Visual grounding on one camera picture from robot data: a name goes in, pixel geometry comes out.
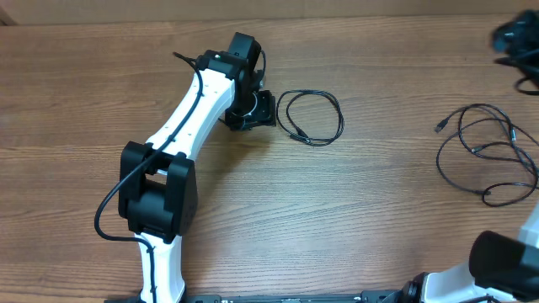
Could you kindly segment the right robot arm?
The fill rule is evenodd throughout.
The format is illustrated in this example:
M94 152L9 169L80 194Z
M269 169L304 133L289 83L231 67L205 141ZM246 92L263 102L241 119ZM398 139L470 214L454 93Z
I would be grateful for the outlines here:
M519 93L538 96L538 10L528 9L519 13L511 21L501 24L492 32L491 43L504 57L494 62L518 69L523 77L513 87ZM536 90L522 89L524 82L532 82ZM476 120L468 125L462 121L467 111L482 110L489 117ZM449 120L460 114L456 132L447 137L436 155L436 168L441 177L454 188L481 197L482 202L492 208L517 204L534 192L538 192L538 162L524 149L516 145L519 131L538 146L538 140L515 125L500 108L491 104L471 104L456 109L435 127L442 131ZM506 141L493 141L470 147L464 139L464 130L484 121L496 121L507 137ZM519 163L532 177L531 183L496 183L486 189L466 189L453 183L440 166L440 154L453 138L458 137L462 146L477 158ZM482 151L493 146L507 146L515 158L491 157ZM521 197L504 203L487 201L493 189L500 187L523 187L529 189ZM469 258L439 273L422 273L409 280L401 290L393 291L381 302L531 302L538 300L538 204L526 223L520 228L517 239L503 236L494 231L483 231L474 241Z

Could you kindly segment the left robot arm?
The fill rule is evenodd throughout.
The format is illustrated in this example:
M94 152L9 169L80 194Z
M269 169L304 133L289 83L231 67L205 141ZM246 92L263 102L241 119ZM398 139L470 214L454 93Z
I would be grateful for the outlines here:
M197 209L195 159L217 122L232 131L274 126L275 98L262 88L260 43L236 33L226 51L207 50L187 62L195 74L167 122L145 143L130 141L120 156L118 212L142 255L137 302L179 302L181 237Z

